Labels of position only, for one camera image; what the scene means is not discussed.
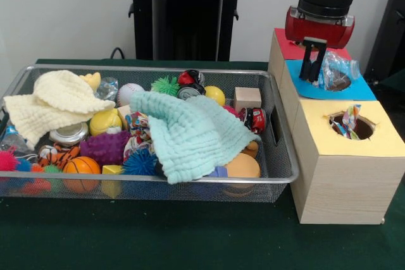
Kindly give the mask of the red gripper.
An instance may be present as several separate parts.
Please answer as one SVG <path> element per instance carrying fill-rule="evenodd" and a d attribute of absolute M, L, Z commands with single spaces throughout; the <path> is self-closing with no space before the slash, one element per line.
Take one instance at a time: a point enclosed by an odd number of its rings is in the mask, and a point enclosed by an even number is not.
<path fill-rule="evenodd" d="M 315 18 L 291 6 L 286 15 L 285 36 L 288 40 L 302 42 L 305 47 L 299 78 L 309 80 L 312 69 L 311 52 L 315 46 L 318 55 L 313 62 L 313 81 L 317 81 L 327 47 L 345 48 L 354 26 L 355 18 L 351 15 L 339 19 Z"/>

